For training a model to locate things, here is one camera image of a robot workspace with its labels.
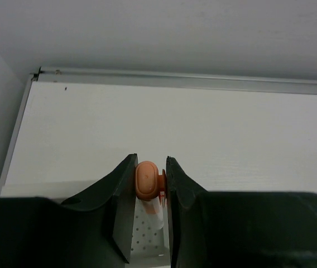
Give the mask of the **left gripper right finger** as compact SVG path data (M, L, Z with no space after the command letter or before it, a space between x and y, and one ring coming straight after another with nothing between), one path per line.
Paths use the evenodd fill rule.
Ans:
M317 193L210 192L166 160L172 267L317 267Z

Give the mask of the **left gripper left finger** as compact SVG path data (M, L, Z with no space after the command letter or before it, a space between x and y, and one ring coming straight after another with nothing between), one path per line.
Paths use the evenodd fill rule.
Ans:
M0 198L0 267L125 267L130 261L137 155L57 203Z

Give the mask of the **orange capped white marker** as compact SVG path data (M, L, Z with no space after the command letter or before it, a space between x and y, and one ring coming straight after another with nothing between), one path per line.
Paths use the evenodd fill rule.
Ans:
M151 161L139 163L135 170L136 196L148 216L152 229L164 227L164 208L166 207L166 173L159 173Z

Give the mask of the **white slatted organizer bin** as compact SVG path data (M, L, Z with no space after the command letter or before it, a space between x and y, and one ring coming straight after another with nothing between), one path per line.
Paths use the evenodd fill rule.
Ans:
M94 184L94 181L8 184L0 188L0 197L47 197L57 202L71 197ZM170 267L167 209L163 220L149 216L136 200L131 242L131 259L126 267Z

